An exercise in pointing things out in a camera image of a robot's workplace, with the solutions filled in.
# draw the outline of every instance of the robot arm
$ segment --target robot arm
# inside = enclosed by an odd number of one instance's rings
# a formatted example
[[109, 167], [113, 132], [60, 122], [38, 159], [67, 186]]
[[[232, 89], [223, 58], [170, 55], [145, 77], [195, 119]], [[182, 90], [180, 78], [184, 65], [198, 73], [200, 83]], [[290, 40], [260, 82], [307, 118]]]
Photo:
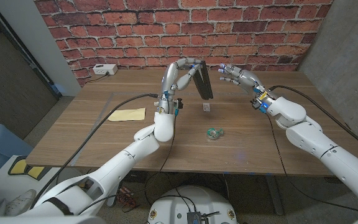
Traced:
[[254, 97], [254, 109], [275, 116], [279, 127], [286, 130], [288, 140], [296, 147], [317, 157], [338, 179], [358, 196], [358, 158], [330, 140], [321, 126], [306, 115], [299, 104], [277, 97], [251, 72], [232, 65], [221, 65], [220, 72], [230, 75], [221, 80], [233, 82]]

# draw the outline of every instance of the white box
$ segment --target white box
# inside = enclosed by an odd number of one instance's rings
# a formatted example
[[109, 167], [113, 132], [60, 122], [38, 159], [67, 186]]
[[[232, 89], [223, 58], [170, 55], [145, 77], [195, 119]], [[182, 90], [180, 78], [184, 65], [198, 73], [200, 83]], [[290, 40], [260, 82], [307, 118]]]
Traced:
[[93, 71], [96, 75], [114, 75], [117, 72], [118, 68], [116, 64], [97, 64], [93, 67]]

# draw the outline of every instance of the concrete wall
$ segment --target concrete wall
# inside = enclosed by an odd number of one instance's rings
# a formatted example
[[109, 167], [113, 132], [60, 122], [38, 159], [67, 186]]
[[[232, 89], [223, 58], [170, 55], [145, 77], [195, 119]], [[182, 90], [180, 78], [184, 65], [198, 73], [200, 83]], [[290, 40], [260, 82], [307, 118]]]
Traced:
[[75, 96], [81, 88], [33, 0], [0, 0], [0, 12], [60, 93]]
[[334, 1], [298, 69], [358, 135], [358, 1]]

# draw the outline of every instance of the red brick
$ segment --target red brick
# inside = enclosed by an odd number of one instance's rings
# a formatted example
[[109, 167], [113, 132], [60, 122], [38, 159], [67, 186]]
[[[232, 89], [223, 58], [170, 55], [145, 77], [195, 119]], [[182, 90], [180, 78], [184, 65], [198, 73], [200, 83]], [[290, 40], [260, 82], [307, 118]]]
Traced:
[[293, 19], [295, 18], [298, 6], [271, 6], [265, 7], [260, 13], [261, 19]]
[[284, 43], [285, 34], [258, 34], [255, 35], [256, 44], [282, 44]]
[[78, 11], [90, 12], [95, 10], [106, 10], [109, 8], [106, 0], [74, 0]]
[[295, 71], [296, 67], [297, 65], [269, 65], [267, 70], [291, 72], [291, 71]]
[[71, 37], [71, 33], [65, 27], [49, 28], [49, 31], [55, 39]]
[[252, 37], [250, 34], [239, 34], [237, 38], [237, 44], [250, 44]]
[[110, 9], [112, 10], [123, 10], [125, 9], [124, 1], [123, 0], [108, 0], [110, 5]]
[[235, 34], [227, 34], [227, 35], [209, 35], [207, 36], [206, 43], [209, 44], [219, 44], [219, 45], [227, 45], [227, 44], [235, 44], [237, 35]]
[[214, 26], [208, 23], [189, 23], [181, 25], [184, 34], [207, 34], [214, 32]]
[[113, 47], [114, 44], [110, 38], [99, 38], [100, 47]]
[[62, 12], [75, 12], [76, 11], [73, 3], [68, 2], [66, 0], [58, 0], [57, 4], [59, 5], [59, 8], [62, 10]]
[[86, 37], [86, 30], [83, 26], [74, 26], [74, 27], [70, 27], [70, 32], [73, 34], [73, 36], [75, 37]]
[[302, 39], [302, 44], [311, 44], [316, 37], [316, 34], [305, 34], [305, 36]]
[[161, 45], [189, 45], [188, 36], [161, 37]]
[[64, 25], [87, 25], [90, 23], [85, 13], [62, 13], [52, 16], [57, 24]]
[[67, 39], [67, 43], [71, 48], [78, 47], [99, 47], [95, 38], [73, 38]]
[[152, 12], [140, 12], [138, 15], [139, 22], [141, 23], [154, 23], [153, 13]]
[[332, 0], [294, 0], [294, 4], [330, 3]]
[[78, 61], [68, 62], [67, 64], [68, 64], [68, 66], [70, 67], [71, 70], [81, 68], [81, 66], [78, 63]]
[[91, 25], [104, 24], [104, 19], [100, 13], [90, 13], [86, 15]]
[[227, 51], [227, 47], [213, 47], [211, 51], [211, 55], [225, 55]]
[[266, 21], [235, 22], [233, 32], [262, 32], [265, 30]]
[[258, 50], [257, 46], [233, 46], [227, 48], [228, 55], [247, 55], [254, 54]]
[[132, 28], [131, 28], [131, 26], [127, 26], [127, 25], [117, 26], [117, 33], [119, 35], [131, 35]]
[[288, 21], [285, 24], [284, 31], [305, 32], [317, 31], [321, 21]]
[[165, 25], [165, 33], [166, 34], [178, 34], [178, 33], [180, 33], [179, 24], [166, 24]]
[[136, 48], [124, 49], [124, 53], [125, 53], [126, 57], [139, 56], [139, 54], [137, 53], [137, 49], [136, 49]]
[[317, 6], [302, 6], [298, 14], [300, 19], [312, 19], [317, 13]]
[[78, 62], [83, 68], [93, 67], [94, 65], [99, 63], [106, 63], [106, 61], [100, 57], [79, 59]]
[[250, 56], [248, 56], [247, 63], [251, 63], [251, 64], [272, 64], [272, 63], [276, 63], [277, 60], [278, 60], [278, 57], [250, 55]]
[[231, 31], [231, 23], [229, 22], [218, 22], [216, 23], [216, 30], [215, 32], [219, 33], [225, 33], [225, 32], [230, 32]]
[[146, 61], [144, 58], [119, 58], [118, 62], [120, 65], [145, 65]]
[[119, 65], [118, 63], [118, 59], [116, 58], [106, 58], [106, 63], [112, 63], [112, 64], [116, 64], [116, 65]]
[[91, 75], [88, 73], [87, 69], [83, 68], [81, 70], [73, 71], [76, 78], [88, 78]]
[[114, 26], [86, 26], [88, 35], [96, 37], [112, 36], [116, 34]]
[[84, 57], [95, 57], [96, 53], [93, 49], [81, 49], [81, 53]]
[[156, 22], [186, 22], [189, 21], [188, 11], [155, 12]]
[[35, 5], [37, 6], [38, 11], [41, 14], [50, 14], [59, 11], [55, 1], [36, 1]]
[[271, 54], [274, 51], [274, 46], [272, 45], [263, 45], [259, 46], [258, 53], [259, 54]]
[[162, 25], [136, 25], [133, 26], [135, 34], [140, 35], [152, 35], [152, 34], [163, 34]]
[[60, 50], [68, 49], [68, 46], [67, 46], [65, 40], [56, 40], [56, 44]]
[[274, 4], [291, 4], [292, 0], [275, 0]]
[[209, 47], [184, 47], [183, 56], [209, 55]]
[[47, 26], [56, 26], [56, 22], [54, 21], [54, 19], [52, 19], [51, 16], [42, 16], [42, 18], [44, 19], [44, 22]]
[[277, 55], [301, 55], [308, 50], [307, 47], [303, 46], [278, 46], [274, 50], [274, 54]]
[[234, 0], [218, 0], [219, 6], [232, 6], [234, 5]]
[[193, 45], [204, 45], [205, 41], [206, 41], [206, 38], [204, 36], [199, 36], [199, 35], [191, 36], [191, 43]]
[[230, 57], [225, 56], [209, 56], [204, 58], [206, 64], [231, 63]]
[[233, 21], [241, 19], [242, 9], [211, 9], [208, 12], [208, 20]]
[[165, 56], [165, 48], [144, 47], [139, 49], [140, 56]]
[[216, 6], [216, 0], [181, 0], [182, 7], [210, 7]]
[[191, 11], [191, 20], [196, 21], [206, 21], [206, 10], [192, 10]]
[[108, 24], [135, 24], [137, 22], [134, 12], [107, 12], [103, 13], [103, 16]]
[[143, 45], [140, 37], [117, 37], [117, 46], [141, 46]]
[[246, 56], [232, 56], [232, 62], [233, 64], [242, 64], [245, 63]]
[[128, 9], [160, 9], [161, 3], [156, 0], [127, 0]]
[[174, 9], [178, 9], [178, 1], [177, 0], [162, 0], [162, 7], [164, 9], [170, 9], [170, 8], [174, 8]]
[[285, 42], [298, 44], [299, 42], [301, 42], [302, 37], [302, 34], [289, 34]]
[[281, 31], [283, 25], [284, 25], [283, 21], [271, 21], [267, 24], [266, 31], [268, 32]]
[[178, 55], [180, 55], [180, 47], [169, 47], [167, 49], [167, 54], [169, 56], [178, 56]]
[[256, 20], [259, 17], [259, 9], [248, 7], [242, 12], [243, 20]]
[[123, 57], [122, 49], [96, 49], [98, 56]]
[[160, 45], [160, 37], [145, 37], [144, 42], [147, 46], [159, 46]]
[[147, 58], [147, 65], [160, 65], [160, 58]]
[[280, 57], [277, 63], [291, 63], [292, 57]]
[[169, 65], [172, 62], [176, 62], [180, 57], [161, 57], [161, 65]]
[[80, 51], [77, 50], [77, 49], [75, 49], [75, 50], [65, 50], [65, 51], [62, 51], [62, 54], [65, 57], [65, 59], [82, 58], [82, 55], [81, 55]]
[[238, 6], [259, 6], [259, 5], [271, 5], [273, 0], [237, 0]]
[[323, 5], [323, 6], [321, 6], [320, 9], [317, 12], [316, 17], [317, 18], [326, 17], [330, 7], [331, 7], [331, 5]]
[[254, 65], [252, 71], [266, 71], [267, 65]]

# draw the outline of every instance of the black cable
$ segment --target black cable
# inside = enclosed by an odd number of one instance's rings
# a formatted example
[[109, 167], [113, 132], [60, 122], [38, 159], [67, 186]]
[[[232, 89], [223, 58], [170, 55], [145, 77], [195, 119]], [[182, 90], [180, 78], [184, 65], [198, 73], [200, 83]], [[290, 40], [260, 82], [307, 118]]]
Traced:
[[[167, 157], [165, 158], [165, 161], [164, 161], [164, 163], [162, 164], [160, 170], [158, 171], [157, 176], [158, 176], [159, 173], [161, 173], [162, 168], [164, 167], [165, 163], [167, 162], [167, 160], [168, 160], [168, 158], [169, 158], [169, 155], [171, 154], [171, 150], [172, 150], [172, 146], [173, 146], [173, 140], [175, 139], [175, 126], [176, 126], [176, 122], [177, 122], [177, 117], [175, 117], [175, 120], [174, 120], [174, 122], [173, 122], [173, 137], [172, 137], [171, 148], [169, 149], [168, 155], [167, 155]], [[107, 196], [107, 197], [105, 197], [105, 198], [99, 199], [99, 200], [93, 202], [92, 204], [88, 205], [88, 206], [85, 207], [84, 209], [82, 209], [82, 211], [79, 212], [79, 215], [80, 215], [81, 213], [83, 213], [85, 210], [87, 210], [88, 208], [92, 207], [93, 205], [96, 205], [97, 203], [102, 202], [102, 201], [104, 201], [104, 200], [106, 200], [106, 199], [109, 199], [109, 198], [112, 198], [112, 197], [116, 197], [116, 196], [119, 196], [119, 195], [127, 195], [127, 194], [133, 194], [133, 193], [137, 193], [137, 192], [142, 192], [142, 191], [146, 190], [146, 189], [149, 188], [149, 187], [150, 187], [150, 186], [145, 187], [145, 188], [142, 189], [142, 190], [136, 190], [136, 191], [134, 191], [134, 192], [128, 192], [128, 193], [119, 193], [119, 194], [110, 195], [110, 196]]]
[[284, 167], [284, 163], [283, 163], [283, 159], [281, 157], [281, 154], [280, 154], [280, 150], [278, 148], [278, 144], [277, 144], [277, 140], [276, 140], [276, 137], [274, 135], [274, 130], [273, 130], [273, 124], [272, 124], [272, 120], [270, 119], [270, 117], [266, 114], [267, 118], [268, 118], [268, 121], [270, 122], [270, 127], [272, 128], [272, 134], [273, 134], [273, 138], [274, 138], [274, 143], [276, 144], [276, 148], [277, 148], [277, 152], [278, 152], [278, 156], [280, 158], [280, 161], [281, 161], [281, 165], [283, 166], [283, 170], [284, 170], [284, 173], [285, 173], [285, 177], [287, 178], [287, 181], [289, 181], [289, 183], [291, 183], [291, 185], [297, 190], [299, 191], [301, 194], [303, 194], [304, 196], [312, 199], [312, 200], [315, 200], [317, 202], [321, 202], [321, 203], [325, 203], [325, 204], [328, 204], [328, 205], [334, 205], [334, 206], [337, 206], [337, 207], [341, 207], [341, 208], [346, 208], [346, 209], [350, 209], [350, 210], [353, 210], [353, 211], [356, 211], [358, 212], [358, 209], [356, 208], [351, 208], [351, 207], [347, 207], [347, 206], [344, 206], [344, 205], [338, 205], [338, 204], [335, 204], [335, 203], [331, 203], [331, 202], [326, 202], [324, 200], [320, 200], [320, 199], [317, 199], [317, 198], [314, 198], [312, 196], [309, 196], [307, 194], [305, 194], [304, 192], [302, 192], [298, 187], [295, 186], [295, 184], [290, 180], [286, 170], [285, 170], [285, 167]]
[[158, 98], [158, 94], [153, 94], [153, 93], [146, 93], [146, 94], [142, 94], [139, 96], [135, 96], [132, 97], [131, 99], [128, 99], [120, 104], [118, 104], [114, 109], [112, 109], [110, 111], [110, 113], [107, 114], [106, 117], [103, 118], [103, 120], [101, 120], [99, 122], [99, 124], [92, 130], [92, 132], [90, 132], [90, 134], [88, 135], [88, 137], [86, 137], [86, 139], [84, 140], [84, 142], [81, 144], [81, 146], [73, 153], [73, 155], [71, 155], [71, 157], [62, 165], [62, 167], [57, 171], [57, 173], [55, 175], [53, 175], [53, 177], [44, 185], [44, 187], [40, 190], [40, 192], [37, 194], [37, 196], [35, 196], [34, 201], [32, 202], [32, 205], [30, 207], [34, 208], [34, 205], [37, 203], [38, 199], [41, 197], [41, 195], [45, 192], [45, 190], [48, 188], [48, 186], [53, 182], [53, 180], [62, 172], [62, 170], [70, 163], [70, 161], [80, 152], [80, 150], [85, 146], [85, 144], [90, 140], [90, 138], [93, 136], [93, 134], [100, 128], [100, 126], [110, 117], [111, 114], [113, 114], [120, 106], [132, 101], [132, 100], [136, 100], [138, 98], [142, 98], [145, 96], [149, 96], [149, 97], [153, 97], [153, 98]]
[[315, 102], [312, 98], [310, 98], [308, 95], [302, 93], [301, 91], [298, 91], [294, 88], [288, 87], [288, 86], [283, 86], [283, 85], [275, 85], [270, 87], [268, 90], [273, 91], [276, 88], [284, 88], [287, 90], [291, 90], [294, 91], [295, 93], [305, 97], [306, 99], [308, 99], [312, 104], [314, 104], [317, 108], [319, 108], [324, 114], [326, 114], [329, 118], [331, 118], [335, 123], [337, 123], [343, 130], [345, 130], [347, 133], [349, 133], [351, 136], [353, 136], [356, 140], [358, 140], [358, 136], [355, 135], [349, 128], [347, 128], [346, 126], [344, 126], [341, 122], [339, 122], [336, 118], [334, 118], [333, 115], [331, 115], [330, 113], [328, 113], [328, 111], [324, 110], [323, 107], [321, 107], [317, 102]]

